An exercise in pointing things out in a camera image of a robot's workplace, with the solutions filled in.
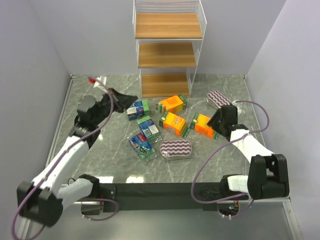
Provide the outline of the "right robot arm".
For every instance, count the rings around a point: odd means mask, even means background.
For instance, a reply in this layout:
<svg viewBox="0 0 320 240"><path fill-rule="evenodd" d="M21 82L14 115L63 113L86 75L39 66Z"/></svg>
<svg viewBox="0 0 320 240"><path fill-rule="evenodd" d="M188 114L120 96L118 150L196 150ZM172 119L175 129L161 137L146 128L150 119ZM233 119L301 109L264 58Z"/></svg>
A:
<svg viewBox="0 0 320 240"><path fill-rule="evenodd" d="M289 196L286 157L268 150L244 124L238 123L238 109L235 105L218 108L207 125L225 137L249 162L247 175L229 174L222 177L220 185L223 193L244 193L254 200Z"/></svg>

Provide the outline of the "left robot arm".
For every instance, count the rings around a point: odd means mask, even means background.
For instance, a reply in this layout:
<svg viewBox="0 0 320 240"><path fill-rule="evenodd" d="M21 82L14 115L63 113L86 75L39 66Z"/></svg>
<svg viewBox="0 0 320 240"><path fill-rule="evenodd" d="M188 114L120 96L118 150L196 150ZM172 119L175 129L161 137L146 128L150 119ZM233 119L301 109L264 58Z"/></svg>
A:
<svg viewBox="0 0 320 240"><path fill-rule="evenodd" d="M83 174L66 187L62 187L62 183L76 163L87 155L112 113L125 112L137 100L136 95L122 94L113 88L109 88L100 101L91 95L80 99L74 125L63 147L30 183L23 181L18 186L18 215L52 227L63 211L78 200L99 200L102 193L97 177Z"/></svg>

